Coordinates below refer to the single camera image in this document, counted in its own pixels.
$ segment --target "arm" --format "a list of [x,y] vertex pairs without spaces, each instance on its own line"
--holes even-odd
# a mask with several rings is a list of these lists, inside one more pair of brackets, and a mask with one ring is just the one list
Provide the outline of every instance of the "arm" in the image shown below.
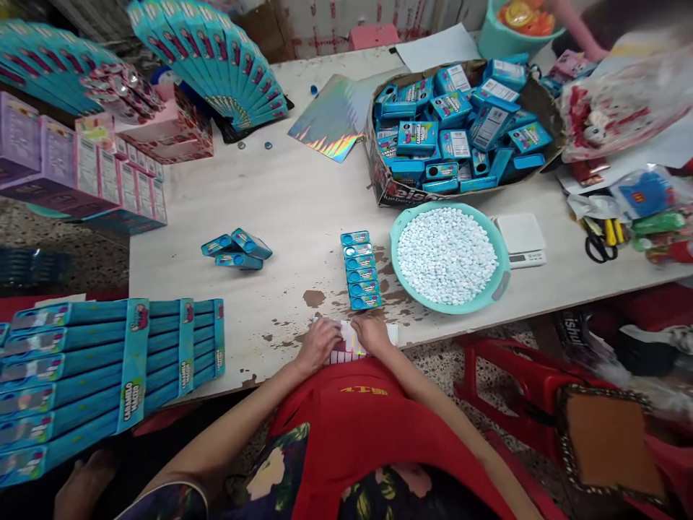
[[323,318],[311,324],[296,359],[195,437],[157,473],[140,496],[168,482],[193,478],[210,498],[214,497],[222,488],[228,465],[264,420],[294,388],[322,368],[339,341],[339,322]]
[[407,395],[445,421],[469,448],[515,516],[521,520],[541,520],[541,514],[515,475],[464,412],[435,383],[419,372],[402,351],[392,346],[383,321],[359,316],[353,320],[352,326],[361,344],[394,374]]

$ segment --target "floral clothing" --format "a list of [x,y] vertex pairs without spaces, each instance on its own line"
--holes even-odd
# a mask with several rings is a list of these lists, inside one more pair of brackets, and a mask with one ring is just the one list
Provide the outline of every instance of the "floral clothing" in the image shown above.
[[[309,433],[310,424],[305,423],[271,439],[240,493],[212,516],[226,520],[291,519]],[[206,520],[209,514],[198,487],[192,482],[172,482],[140,498],[118,520]],[[377,468],[345,489],[339,518],[472,520],[497,516],[447,473],[402,462]]]

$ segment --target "black scissors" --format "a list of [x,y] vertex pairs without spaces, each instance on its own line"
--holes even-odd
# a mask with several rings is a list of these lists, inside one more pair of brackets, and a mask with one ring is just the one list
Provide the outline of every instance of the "black scissors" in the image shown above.
[[604,236],[597,235],[590,225],[591,223],[597,225],[594,221],[587,222],[585,219],[585,230],[587,231],[585,252],[587,256],[597,264],[605,264],[608,261],[616,260],[619,257],[619,249],[616,246],[607,246]]

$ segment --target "bare foot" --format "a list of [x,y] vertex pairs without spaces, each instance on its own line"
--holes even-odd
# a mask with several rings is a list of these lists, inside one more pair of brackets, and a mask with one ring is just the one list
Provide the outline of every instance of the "bare foot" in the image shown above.
[[95,451],[86,464],[75,462],[69,479],[56,495],[53,520],[89,520],[117,468],[113,455],[102,449]]

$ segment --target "scissors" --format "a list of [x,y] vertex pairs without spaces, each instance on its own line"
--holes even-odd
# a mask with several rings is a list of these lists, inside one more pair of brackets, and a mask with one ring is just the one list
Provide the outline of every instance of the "scissors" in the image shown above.
[[587,238],[585,238],[585,252],[590,259],[597,264],[605,264],[608,261],[616,260],[619,257],[619,249],[615,243],[607,245],[607,240],[601,227],[589,217],[583,218]]

